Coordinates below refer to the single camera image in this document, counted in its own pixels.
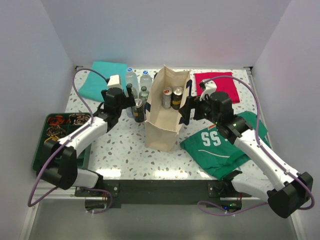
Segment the green glass bottle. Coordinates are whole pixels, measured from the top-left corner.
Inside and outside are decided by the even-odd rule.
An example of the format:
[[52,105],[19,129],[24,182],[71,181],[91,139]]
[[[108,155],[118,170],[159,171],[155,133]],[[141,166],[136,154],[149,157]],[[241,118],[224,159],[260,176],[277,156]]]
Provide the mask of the green glass bottle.
[[140,92],[139,92],[139,99],[142,100],[142,102],[145,104],[148,100],[148,97],[149,97],[149,91],[147,89],[146,86],[142,86],[141,89],[140,89]]

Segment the silver can red tab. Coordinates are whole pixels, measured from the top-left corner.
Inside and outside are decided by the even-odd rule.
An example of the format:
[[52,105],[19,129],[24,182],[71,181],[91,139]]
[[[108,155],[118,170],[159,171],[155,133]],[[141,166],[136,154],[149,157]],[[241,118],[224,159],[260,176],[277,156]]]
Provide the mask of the silver can red tab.
[[162,91],[162,107],[169,109],[172,104],[172,93],[173,90],[170,87],[166,87]]

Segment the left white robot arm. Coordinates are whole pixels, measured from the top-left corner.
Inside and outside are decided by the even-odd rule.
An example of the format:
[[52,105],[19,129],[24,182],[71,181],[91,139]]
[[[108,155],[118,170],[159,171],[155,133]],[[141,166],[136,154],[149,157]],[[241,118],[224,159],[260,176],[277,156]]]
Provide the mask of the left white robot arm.
[[79,155],[96,139],[108,133],[119,121],[122,110],[135,105],[133,87],[126,85],[127,94],[119,87],[103,90],[103,106],[80,128],[59,140],[47,141],[41,153],[37,179],[57,188],[85,188],[92,196],[104,190],[103,177],[94,171],[78,168]]

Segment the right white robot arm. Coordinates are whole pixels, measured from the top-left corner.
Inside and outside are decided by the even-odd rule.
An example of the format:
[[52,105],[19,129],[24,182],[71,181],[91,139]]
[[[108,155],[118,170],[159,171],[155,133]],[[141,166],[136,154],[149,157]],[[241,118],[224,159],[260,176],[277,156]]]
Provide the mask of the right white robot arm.
[[243,117],[234,113],[232,101],[225,92],[213,92],[204,96],[188,96],[179,109],[183,119],[206,119],[216,125],[219,134],[244,152],[262,171],[271,183],[264,189],[257,183],[240,180],[237,174],[223,183],[223,192],[230,197],[238,192],[256,197],[281,218],[287,218],[296,210],[310,210],[315,205],[312,194],[313,177],[299,173],[290,167],[259,137],[258,128],[253,128]]

